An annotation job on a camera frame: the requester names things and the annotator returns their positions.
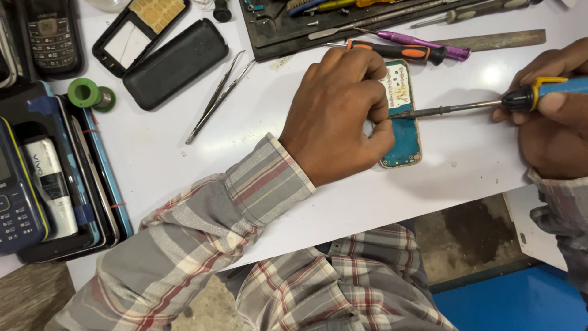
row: shirt cuff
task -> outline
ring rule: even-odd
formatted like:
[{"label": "shirt cuff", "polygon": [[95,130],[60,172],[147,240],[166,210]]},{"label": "shirt cuff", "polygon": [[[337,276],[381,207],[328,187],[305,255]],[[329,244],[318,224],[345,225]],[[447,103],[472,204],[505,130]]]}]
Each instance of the shirt cuff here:
[{"label": "shirt cuff", "polygon": [[539,191],[548,196],[588,197],[588,177],[572,180],[543,179],[534,168],[527,176],[537,185]]},{"label": "shirt cuff", "polygon": [[316,191],[271,133],[226,175],[225,186],[233,204],[256,226],[265,226]]}]

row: soldering iron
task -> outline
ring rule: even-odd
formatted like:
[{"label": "soldering iron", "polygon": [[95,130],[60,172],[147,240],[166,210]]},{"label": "soldering iron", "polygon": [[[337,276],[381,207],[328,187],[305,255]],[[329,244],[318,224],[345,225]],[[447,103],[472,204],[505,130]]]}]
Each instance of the soldering iron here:
[{"label": "soldering iron", "polygon": [[390,118],[417,118],[494,105],[501,105],[508,111],[529,112],[537,109],[539,100],[551,92],[588,93],[588,77],[575,79],[568,79],[563,77],[539,77],[536,78],[531,85],[521,87],[518,90],[510,91],[498,100],[476,102],[473,104],[457,106],[444,106],[423,110],[410,110],[391,115]]}]

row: purple screwdriver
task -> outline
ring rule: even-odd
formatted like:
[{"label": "purple screwdriver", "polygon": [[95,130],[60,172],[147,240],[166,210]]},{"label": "purple screwdriver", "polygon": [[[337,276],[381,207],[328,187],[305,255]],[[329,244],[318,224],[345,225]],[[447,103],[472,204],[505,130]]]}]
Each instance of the purple screwdriver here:
[{"label": "purple screwdriver", "polygon": [[448,58],[453,58],[459,60],[459,62],[463,62],[470,57],[472,50],[469,48],[463,49],[459,47],[453,46],[445,46],[434,44],[432,42],[424,41],[419,38],[411,37],[409,35],[399,34],[398,32],[389,32],[389,31],[371,31],[366,29],[354,28],[355,30],[359,30],[365,32],[367,34],[377,35],[382,39],[389,40],[391,42],[395,42],[400,45],[419,45],[419,46],[426,46],[431,48],[438,48],[438,47],[445,47],[447,48],[446,56]]}]

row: blue circuit board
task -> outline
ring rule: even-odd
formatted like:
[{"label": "blue circuit board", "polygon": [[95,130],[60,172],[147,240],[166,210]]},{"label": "blue circuit board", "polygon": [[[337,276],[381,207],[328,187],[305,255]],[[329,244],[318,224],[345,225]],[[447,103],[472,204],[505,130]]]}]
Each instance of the blue circuit board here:
[{"label": "blue circuit board", "polygon": [[[415,103],[408,64],[403,60],[392,60],[386,62],[386,67],[388,74],[380,82],[386,87],[389,100],[388,113],[393,115],[413,110]],[[422,155],[417,120],[392,120],[392,129],[396,136],[396,144],[380,160],[381,165],[393,168],[418,163]]]}]

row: finger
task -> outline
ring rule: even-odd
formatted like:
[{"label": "finger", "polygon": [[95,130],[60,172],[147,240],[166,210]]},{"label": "finger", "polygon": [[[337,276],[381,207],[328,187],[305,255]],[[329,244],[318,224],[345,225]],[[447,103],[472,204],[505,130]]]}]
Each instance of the finger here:
[{"label": "finger", "polygon": [[365,119],[368,114],[374,115],[370,118],[378,123],[388,118],[388,99],[386,99],[386,88],[379,81],[367,80],[353,84],[347,91],[346,96],[349,103],[354,107],[349,107],[352,111],[364,111],[361,116]]},{"label": "finger", "polygon": [[373,128],[372,135],[369,136],[366,146],[367,151],[370,157],[375,160],[374,162],[377,162],[394,147],[395,141],[392,121],[381,121]]},{"label": "finger", "polygon": [[302,77],[302,82],[306,83],[309,82],[316,73],[316,70],[319,68],[319,64],[318,63],[313,63],[311,64],[308,69],[306,70],[306,73],[304,74],[304,77]]},{"label": "finger", "polygon": [[527,122],[531,118],[531,114],[529,114],[528,112],[520,112],[520,111],[514,111],[512,113],[512,116],[513,116],[513,122],[516,125],[521,125],[521,124]]},{"label": "finger", "polygon": [[550,49],[537,56],[531,63],[527,64],[523,69],[516,73],[509,86],[509,91],[516,90],[521,87],[521,80],[528,76],[534,70],[537,70],[549,63],[557,54],[561,52],[559,49]]},{"label": "finger", "polygon": [[367,113],[368,119],[374,123],[380,123],[381,121],[387,120],[390,116],[388,114],[389,103],[386,95],[386,87],[379,81],[367,80],[362,81],[359,85],[366,89],[373,91],[370,102],[372,106],[369,108]]},{"label": "finger", "polygon": [[547,118],[579,130],[588,139],[588,94],[553,92],[539,100],[538,109]]},{"label": "finger", "polygon": [[380,54],[365,48],[354,48],[347,52],[333,69],[336,80],[361,82],[365,76],[381,80],[388,70]]},{"label": "finger", "polygon": [[330,73],[347,52],[349,51],[342,47],[333,47],[329,49],[320,61],[319,67],[316,70],[316,74],[324,76]]},{"label": "finger", "polygon": [[588,61],[588,38],[575,41],[554,53],[553,58],[543,61],[540,68],[531,70],[520,80],[521,86],[531,84],[537,77],[557,77],[580,67],[583,68]]},{"label": "finger", "polygon": [[502,122],[510,117],[510,112],[501,106],[492,108],[492,120],[494,122]]}]

